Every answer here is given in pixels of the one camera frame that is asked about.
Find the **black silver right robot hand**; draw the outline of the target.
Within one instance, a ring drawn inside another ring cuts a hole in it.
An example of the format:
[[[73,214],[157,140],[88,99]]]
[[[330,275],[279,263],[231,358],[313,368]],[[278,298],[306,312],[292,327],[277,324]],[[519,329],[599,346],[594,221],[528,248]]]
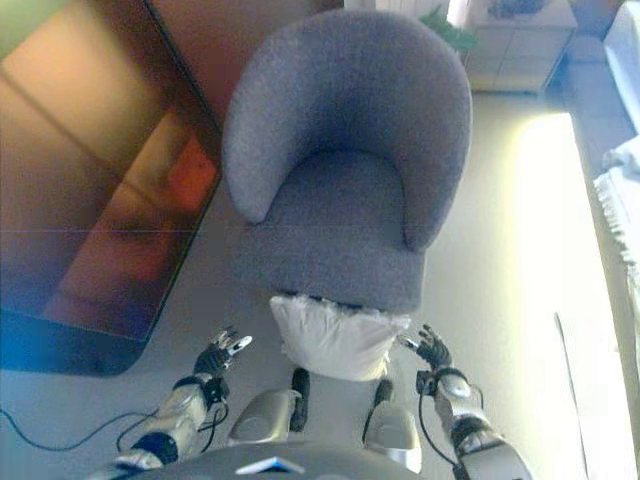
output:
[[[399,335],[397,341],[426,362],[432,371],[451,367],[452,357],[442,337],[428,324],[418,331],[419,342],[407,335]]]

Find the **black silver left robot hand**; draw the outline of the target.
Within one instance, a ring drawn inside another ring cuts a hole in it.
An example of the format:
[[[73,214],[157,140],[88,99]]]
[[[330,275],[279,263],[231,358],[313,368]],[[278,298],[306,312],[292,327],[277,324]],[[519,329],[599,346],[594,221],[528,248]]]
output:
[[[233,359],[253,341],[251,335],[241,336],[235,327],[216,333],[207,347],[198,355],[194,375],[219,377],[230,367]]]

